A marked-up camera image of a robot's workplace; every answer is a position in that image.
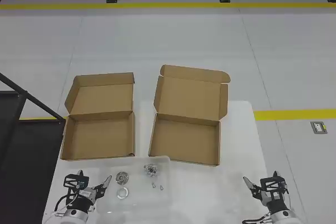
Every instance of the metal bar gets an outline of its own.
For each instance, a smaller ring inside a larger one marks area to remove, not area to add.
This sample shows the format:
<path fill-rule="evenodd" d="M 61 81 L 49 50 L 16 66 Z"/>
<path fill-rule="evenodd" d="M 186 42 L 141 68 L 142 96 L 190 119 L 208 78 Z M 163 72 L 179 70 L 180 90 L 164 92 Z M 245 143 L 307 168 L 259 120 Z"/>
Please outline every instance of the metal bar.
<path fill-rule="evenodd" d="M 0 73 L 0 81 L 2 81 L 3 83 L 5 83 L 7 86 L 9 86 L 10 88 L 12 88 L 13 90 L 15 90 L 16 92 L 18 92 L 19 94 L 25 94 L 25 92 L 26 92 L 23 88 L 21 88 L 16 83 L 14 83 L 13 81 L 11 81 L 9 78 L 7 78 L 6 76 L 4 76 L 2 73 Z"/>
<path fill-rule="evenodd" d="M 4 76 L 2 73 L 0 73 L 0 81 L 5 83 L 7 86 L 12 88 L 13 90 L 17 91 L 19 94 L 25 95 L 28 100 L 39 106 L 41 109 L 45 110 L 47 113 L 51 114 L 58 120 L 64 121 L 65 119 L 58 115 L 56 112 L 54 112 L 52 109 L 50 109 L 48 106 L 43 104 L 40 100 L 36 99 L 33 95 L 29 94 L 26 90 L 18 86 L 16 83 L 11 81 L 9 78 Z"/>

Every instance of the robotic arm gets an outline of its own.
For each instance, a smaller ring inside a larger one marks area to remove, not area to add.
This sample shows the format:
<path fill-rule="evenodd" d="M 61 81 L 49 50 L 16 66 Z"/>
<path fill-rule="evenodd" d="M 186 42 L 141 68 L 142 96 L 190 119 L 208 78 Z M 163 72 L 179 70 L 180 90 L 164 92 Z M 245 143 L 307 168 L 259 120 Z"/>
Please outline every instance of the robotic arm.
<path fill-rule="evenodd" d="M 272 223 L 272 224 L 302 224 L 294 211 L 288 209 L 284 202 L 284 194 L 289 194 L 285 179 L 278 172 L 271 178 L 260 180 L 261 187 L 253 184 L 248 178 L 243 177 L 246 186 L 251 191 L 253 198 L 261 201 L 268 207 L 269 213 L 257 220 L 244 220 L 242 224 Z"/>
<path fill-rule="evenodd" d="M 82 170 L 77 174 L 67 175 L 63 182 L 63 186 L 68 188 L 68 192 L 59 199 L 52 216 L 61 217 L 60 222 L 65 224 L 85 224 L 88 220 L 88 213 L 91 212 L 91 206 L 94 206 L 97 199 L 102 198 L 105 195 L 106 189 L 111 182 L 112 175 L 98 186 L 89 187 L 89 179 L 88 176 L 83 175 Z M 58 210 L 58 205 L 63 199 L 66 199 L 66 206 Z"/>

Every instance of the black stand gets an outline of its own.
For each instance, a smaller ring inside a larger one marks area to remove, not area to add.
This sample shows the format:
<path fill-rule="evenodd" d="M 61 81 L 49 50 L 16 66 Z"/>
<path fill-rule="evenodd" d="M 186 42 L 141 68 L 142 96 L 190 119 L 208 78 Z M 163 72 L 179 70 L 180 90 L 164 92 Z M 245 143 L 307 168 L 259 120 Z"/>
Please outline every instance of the black stand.
<path fill-rule="evenodd" d="M 0 223 L 41 223 L 66 120 L 0 73 Z M 55 119 L 19 120 L 26 100 Z"/>

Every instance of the open cardboard box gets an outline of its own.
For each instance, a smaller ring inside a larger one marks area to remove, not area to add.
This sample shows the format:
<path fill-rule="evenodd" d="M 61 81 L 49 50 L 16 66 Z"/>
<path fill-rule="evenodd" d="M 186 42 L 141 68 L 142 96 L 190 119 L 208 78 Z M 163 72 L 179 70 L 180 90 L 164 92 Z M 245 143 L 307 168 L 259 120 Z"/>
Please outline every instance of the open cardboard box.
<path fill-rule="evenodd" d="M 220 119 L 227 114 L 229 75 L 167 65 L 161 75 L 149 156 L 219 165 Z"/>
<path fill-rule="evenodd" d="M 133 73 L 76 76 L 65 101 L 62 160 L 134 156 Z"/>

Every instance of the cable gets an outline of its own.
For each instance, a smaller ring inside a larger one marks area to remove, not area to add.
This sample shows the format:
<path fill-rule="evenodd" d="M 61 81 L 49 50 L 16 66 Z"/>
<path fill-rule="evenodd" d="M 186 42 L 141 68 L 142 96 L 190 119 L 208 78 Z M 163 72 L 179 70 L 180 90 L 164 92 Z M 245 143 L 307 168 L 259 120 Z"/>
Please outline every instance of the cable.
<path fill-rule="evenodd" d="M 258 218 L 257 220 L 243 220 L 242 224 L 257 224 L 257 223 L 269 223 L 270 221 L 270 212 L 266 213 L 261 218 Z"/>
<path fill-rule="evenodd" d="M 258 218 L 257 220 L 243 220 L 242 224 L 252 224 L 252 223 L 259 223 L 261 220 L 265 219 L 265 216 Z"/>
<path fill-rule="evenodd" d="M 61 202 L 64 198 L 68 198 L 68 197 L 75 196 L 75 195 L 76 195 L 76 194 L 66 194 L 66 195 L 62 196 L 62 197 L 57 201 L 54 212 L 57 211 L 58 205 L 60 204 L 60 202 Z"/>
<path fill-rule="evenodd" d="M 50 217 L 44 222 L 44 224 L 46 224 L 53 216 L 55 216 L 57 213 L 59 213 L 61 210 L 65 209 L 67 206 L 69 206 L 70 204 L 72 204 L 76 199 L 78 198 L 78 194 L 76 194 L 75 198 L 68 204 L 66 204 L 64 207 L 60 208 L 59 210 L 53 212 Z"/>

